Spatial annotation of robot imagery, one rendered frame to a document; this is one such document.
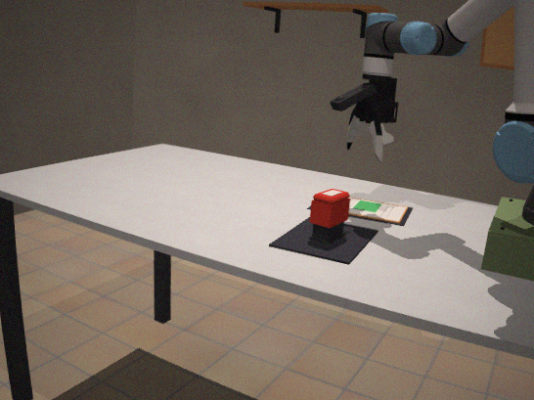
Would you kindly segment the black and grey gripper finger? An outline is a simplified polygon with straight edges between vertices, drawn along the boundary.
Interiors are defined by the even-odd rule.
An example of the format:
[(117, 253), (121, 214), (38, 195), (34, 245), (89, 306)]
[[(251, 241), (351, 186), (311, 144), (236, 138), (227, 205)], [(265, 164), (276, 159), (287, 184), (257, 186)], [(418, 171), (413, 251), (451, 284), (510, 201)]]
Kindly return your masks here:
[(384, 130), (384, 126), (381, 123), (381, 115), (378, 112), (377, 107), (372, 107), (370, 132), (373, 135), (375, 155), (377, 156), (379, 162), (382, 162), (382, 146), (393, 143), (394, 138), (391, 134)]
[(346, 142), (347, 150), (350, 149), (354, 137), (366, 135), (370, 132), (369, 127), (366, 126), (367, 124), (366, 121), (359, 121), (359, 119), (360, 118), (356, 116), (356, 107), (355, 107), (352, 111), (352, 114), (350, 116), (350, 121), (349, 121), (349, 128), (348, 128), (348, 135), (347, 135), (347, 142)]

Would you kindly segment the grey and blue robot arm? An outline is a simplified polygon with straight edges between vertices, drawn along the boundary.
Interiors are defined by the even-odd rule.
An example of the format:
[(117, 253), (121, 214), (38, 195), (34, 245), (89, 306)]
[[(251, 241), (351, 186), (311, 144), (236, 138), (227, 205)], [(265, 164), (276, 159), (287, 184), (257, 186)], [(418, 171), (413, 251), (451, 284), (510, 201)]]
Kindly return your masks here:
[[(445, 22), (432, 26), (398, 22), (392, 14), (371, 13), (363, 72), (391, 75), (394, 53), (459, 56), (471, 38), (513, 6), (513, 102), (506, 109), (505, 124), (494, 137), (493, 156), (506, 177), (516, 183), (534, 184), (534, 0), (468, 0)], [(344, 111), (376, 92), (375, 84), (364, 83), (331, 100), (331, 106)]]

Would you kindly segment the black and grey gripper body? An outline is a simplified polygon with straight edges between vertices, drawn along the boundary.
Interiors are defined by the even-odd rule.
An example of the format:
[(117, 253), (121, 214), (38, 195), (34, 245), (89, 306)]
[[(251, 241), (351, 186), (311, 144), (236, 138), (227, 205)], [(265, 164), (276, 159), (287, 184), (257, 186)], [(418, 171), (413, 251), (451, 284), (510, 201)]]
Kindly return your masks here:
[[(369, 83), (374, 83), (377, 92), (357, 103), (356, 116), (360, 118), (359, 121), (371, 123), (372, 107), (377, 107), (378, 111), (381, 113), (381, 123), (396, 122), (398, 111), (398, 103), (395, 102), (397, 78), (363, 74), (363, 79), (369, 79)], [(387, 82), (378, 80), (386, 80)], [(395, 112), (394, 118), (395, 108), (397, 111)]]

